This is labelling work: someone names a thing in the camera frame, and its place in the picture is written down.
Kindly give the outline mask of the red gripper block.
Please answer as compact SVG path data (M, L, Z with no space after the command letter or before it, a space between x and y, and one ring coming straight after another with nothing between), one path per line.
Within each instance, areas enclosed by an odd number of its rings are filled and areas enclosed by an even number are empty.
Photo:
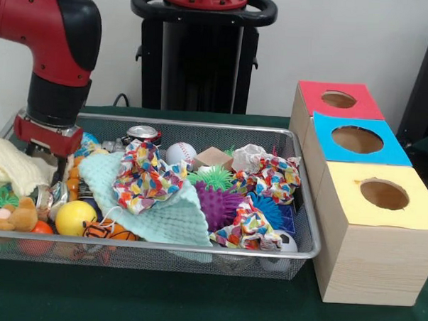
M79 148L83 130L77 125L61 129L40 124L27 113L17 113L13 130L20 141L27 143L26 155L33 157L37 148L57 157L55 182L63 181L67 158Z

